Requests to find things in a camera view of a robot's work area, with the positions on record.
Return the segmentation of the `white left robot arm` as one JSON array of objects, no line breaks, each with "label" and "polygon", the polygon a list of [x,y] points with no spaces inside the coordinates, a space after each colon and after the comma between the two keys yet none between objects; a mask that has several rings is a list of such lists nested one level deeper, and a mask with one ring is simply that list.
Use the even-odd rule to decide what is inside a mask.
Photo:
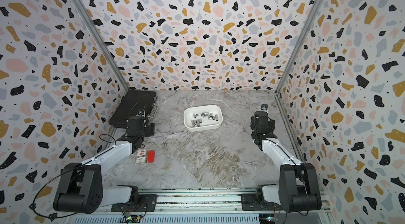
[{"label": "white left robot arm", "polygon": [[104,173],[122,159],[141,150],[146,137],[155,134],[155,124],[142,115],[127,119],[125,134],[113,139],[112,145],[81,163],[70,163],[62,170],[53,209],[58,212],[91,214],[100,207],[113,211],[140,209],[141,199],[136,186],[103,185]]}]

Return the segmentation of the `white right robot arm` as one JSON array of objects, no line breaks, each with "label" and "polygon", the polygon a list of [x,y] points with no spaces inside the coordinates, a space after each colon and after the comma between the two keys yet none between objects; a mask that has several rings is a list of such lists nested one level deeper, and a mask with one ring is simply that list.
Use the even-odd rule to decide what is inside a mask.
[{"label": "white right robot arm", "polygon": [[251,117],[252,139],[255,145],[277,165],[277,186],[258,186],[256,204],[282,207],[286,213],[309,212],[322,208],[322,199],[314,166],[295,158],[274,134],[275,120],[266,111],[256,111]]}]

